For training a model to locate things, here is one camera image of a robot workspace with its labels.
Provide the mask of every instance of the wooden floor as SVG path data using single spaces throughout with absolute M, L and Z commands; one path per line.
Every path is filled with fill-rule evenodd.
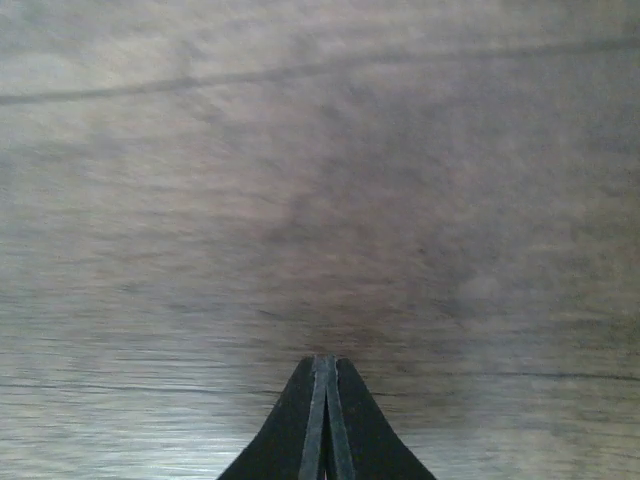
M 640 478 L 640 2 L 2 2 L 0 138 L 0 478 L 215 478 L 314 352 Z

